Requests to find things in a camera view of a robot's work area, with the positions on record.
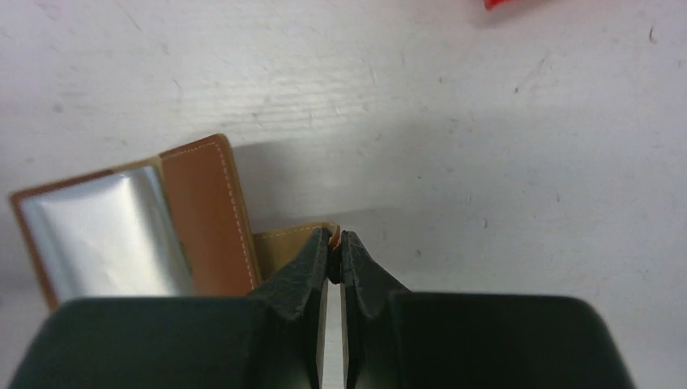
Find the wallet stitching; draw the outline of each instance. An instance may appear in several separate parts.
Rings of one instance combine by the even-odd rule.
[[[184,150],[183,152],[177,152],[177,153],[172,154],[171,156],[163,157],[163,160],[170,160],[172,158],[175,158],[175,157],[178,157],[178,156],[181,156],[184,154],[196,152],[197,150],[199,150],[203,147],[206,147],[206,146],[215,146],[215,150],[217,150],[217,154],[220,156],[220,162],[222,164],[222,171],[224,173],[224,180],[226,180],[226,182],[227,182],[227,190],[228,190],[228,194],[229,194],[229,199],[232,203],[232,207],[234,210],[234,219],[236,220],[236,224],[237,224],[238,236],[241,239],[241,248],[243,250],[243,259],[245,261],[245,268],[248,271],[248,281],[250,282],[250,290],[253,290],[253,289],[255,289],[255,283],[253,282],[253,272],[250,270],[250,263],[248,262],[248,252],[245,248],[245,239],[243,237],[243,231],[241,230],[241,221],[238,217],[238,209],[237,209],[236,201],[234,200],[234,193],[233,193],[233,189],[232,189],[232,184],[229,181],[229,173],[227,170],[227,163],[226,163],[226,160],[224,158],[224,153],[222,152],[222,149],[220,148],[220,145],[215,143],[215,142],[201,144],[200,146],[191,148],[189,150]]]
[[[268,238],[270,238],[270,237],[281,237],[281,236],[283,236],[283,235],[290,235],[290,234],[292,234],[292,233],[299,233],[300,231],[307,231],[307,230],[309,230],[309,229],[318,229],[318,228],[320,228],[320,227],[321,227],[321,226],[316,225],[316,226],[313,226],[313,227],[303,227],[302,229],[292,229],[291,231],[286,231],[286,232],[283,232],[283,233],[272,233],[272,234],[269,234],[269,235],[258,235],[258,239],[268,239]]]

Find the tan leather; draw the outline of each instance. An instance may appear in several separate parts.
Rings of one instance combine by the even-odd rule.
[[[262,277],[267,280],[289,263],[301,250],[310,234],[321,227],[331,231],[330,250],[338,250],[341,245],[341,228],[329,221],[299,224],[253,235],[255,254],[258,256]]]
[[[198,294],[240,296],[255,289],[261,277],[226,137],[213,135],[160,158],[169,209]]]
[[[316,228],[332,232],[330,247],[340,245],[337,224],[299,224],[253,235],[228,140],[213,135],[146,160],[104,169],[60,182],[21,190],[11,205],[27,244],[48,307],[58,306],[20,203],[34,195],[73,186],[127,169],[154,165],[160,171],[174,228],[203,296],[243,296],[291,261]]]

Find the silver inner lining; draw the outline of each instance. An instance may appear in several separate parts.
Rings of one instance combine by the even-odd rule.
[[[155,167],[39,194],[21,209],[59,302],[194,292]]]

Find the white surface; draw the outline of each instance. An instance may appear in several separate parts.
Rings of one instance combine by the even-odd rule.
[[[2,9],[3,192],[222,131],[254,229],[331,218],[411,289],[584,298],[640,387],[687,387],[687,2]],[[45,308],[0,222],[4,382]]]

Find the card holder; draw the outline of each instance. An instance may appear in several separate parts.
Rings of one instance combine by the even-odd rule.
[[[229,141],[217,134],[158,156],[11,196],[48,307],[94,296],[243,296],[317,228],[253,235]]]

